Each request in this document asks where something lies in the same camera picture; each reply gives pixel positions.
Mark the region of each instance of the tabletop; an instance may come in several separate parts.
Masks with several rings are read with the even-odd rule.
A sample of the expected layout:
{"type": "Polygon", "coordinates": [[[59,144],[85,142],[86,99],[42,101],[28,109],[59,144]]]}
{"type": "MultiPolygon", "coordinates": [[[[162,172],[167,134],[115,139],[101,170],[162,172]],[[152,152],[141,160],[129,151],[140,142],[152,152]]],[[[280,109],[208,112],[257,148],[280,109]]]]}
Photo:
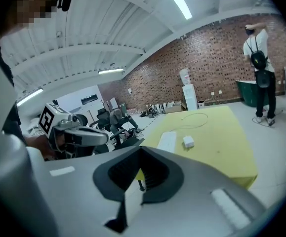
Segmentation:
{"type": "MultiPolygon", "coordinates": [[[[164,132],[176,131],[175,154],[206,163],[245,188],[257,177],[253,151],[237,118],[228,106],[166,114],[141,146],[156,148],[164,132]],[[195,146],[186,149],[183,137],[195,146]]],[[[142,173],[137,179],[142,180],[142,173]]]]}

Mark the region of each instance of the man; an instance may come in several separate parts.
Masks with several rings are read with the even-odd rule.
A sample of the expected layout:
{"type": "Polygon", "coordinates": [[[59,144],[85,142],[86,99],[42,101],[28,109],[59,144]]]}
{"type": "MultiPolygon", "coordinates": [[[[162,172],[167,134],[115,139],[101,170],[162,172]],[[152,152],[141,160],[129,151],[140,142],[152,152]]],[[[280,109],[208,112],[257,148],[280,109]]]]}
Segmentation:
{"type": "MultiPolygon", "coordinates": [[[[34,18],[45,17],[47,13],[53,11],[55,6],[56,0],[0,0],[0,39],[5,35],[27,27],[34,22],[34,18]]],[[[0,67],[14,86],[11,69],[1,57],[1,47],[0,67]]],[[[39,149],[44,158],[55,156],[45,135],[24,138],[20,124],[17,106],[14,104],[5,121],[3,131],[6,134],[14,134],[27,146],[39,149]]],[[[63,138],[59,138],[58,143],[63,145],[63,138]]]]}
{"type": "MultiPolygon", "coordinates": [[[[113,134],[116,134],[118,132],[118,128],[123,129],[122,125],[127,122],[130,122],[134,126],[136,132],[141,132],[144,130],[138,128],[138,125],[133,120],[133,118],[131,116],[125,116],[120,109],[115,109],[110,113],[110,130],[111,132],[113,132],[113,134]]],[[[125,131],[125,135],[126,137],[128,137],[129,133],[125,131]]]]}
{"type": "MultiPolygon", "coordinates": [[[[245,61],[250,61],[250,57],[253,52],[262,51],[265,57],[268,57],[267,39],[268,33],[266,31],[267,25],[265,23],[258,23],[255,25],[246,25],[245,30],[248,34],[248,39],[244,43],[244,56],[245,61]]],[[[257,112],[256,120],[258,123],[262,121],[262,111],[264,106],[265,93],[267,92],[269,98],[269,111],[267,115],[268,124],[274,121],[276,110],[276,77],[275,70],[271,65],[270,59],[267,59],[267,66],[265,68],[266,74],[269,76],[269,86],[260,87],[257,84],[257,112]]],[[[258,70],[255,68],[256,82],[258,82],[258,70]]]]}

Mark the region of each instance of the black backpack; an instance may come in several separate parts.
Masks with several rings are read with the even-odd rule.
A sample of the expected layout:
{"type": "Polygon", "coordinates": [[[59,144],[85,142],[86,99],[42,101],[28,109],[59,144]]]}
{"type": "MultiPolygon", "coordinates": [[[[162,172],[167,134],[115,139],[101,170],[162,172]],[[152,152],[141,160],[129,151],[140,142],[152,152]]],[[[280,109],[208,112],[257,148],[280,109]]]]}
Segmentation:
{"type": "Polygon", "coordinates": [[[257,47],[257,51],[255,51],[255,52],[252,51],[251,47],[248,45],[248,43],[246,41],[247,46],[251,50],[250,63],[252,64],[252,67],[254,67],[258,70],[264,70],[267,67],[268,57],[265,57],[264,53],[262,51],[258,50],[256,37],[255,37],[255,41],[256,41],[256,47],[257,47]]]}

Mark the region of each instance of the wire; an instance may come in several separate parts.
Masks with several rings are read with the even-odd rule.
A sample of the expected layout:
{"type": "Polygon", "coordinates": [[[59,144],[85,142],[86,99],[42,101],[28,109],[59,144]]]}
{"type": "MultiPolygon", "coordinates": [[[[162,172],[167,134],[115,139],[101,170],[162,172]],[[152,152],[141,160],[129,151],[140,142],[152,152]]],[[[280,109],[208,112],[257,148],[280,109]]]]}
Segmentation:
{"type": "Polygon", "coordinates": [[[205,114],[205,113],[192,113],[192,114],[190,114],[190,115],[185,116],[185,117],[182,118],[181,120],[184,120],[185,118],[187,118],[187,117],[189,117],[189,116],[199,115],[199,114],[206,116],[206,121],[205,121],[203,124],[201,124],[201,125],[188,125],[188,124],[186,124],[186,125],[181,125],[181,126],[179,126],[179,127],[177,127],[177,128],[174,128],[174,129],[171,130],[170,132],[172,132],[172,131],[174,131],[174,130],[178,130],[178,129],[195,129],[195,128],[199,128],[199,127],[204,126],[204,125],[208,122],[208,115],[205,114]]]}
{"type": "Polygon", "coordinates": [[[208,101],[208,100],[211,100],[212,98],[213,98],[213,96],[211,96],[211,98],[209,98],[209,99],[203,100],[203,102],[208,101]]]}
{"type": "MultiPolygon", "coordinates": [[[[283,113],[283,110],[281,110],[280,113],[275,114],[275,116],[278,116],[278,115],[280,115],[281,113],[283,113]]],[[[251,120],[252,120],[252,122],[254,122],[254,123],[256,123],[256,124],[259,124],[259,125],[262,125],[262,126],[265,126],[265,127],[271,127],[271,126],[272,126],[272,125],[264,125],[264,124],[258,123],[258,122],[256,122],[256,121],[254,121],[254,119],[256,119],[256,117],[253,117],[251,120]]]]}

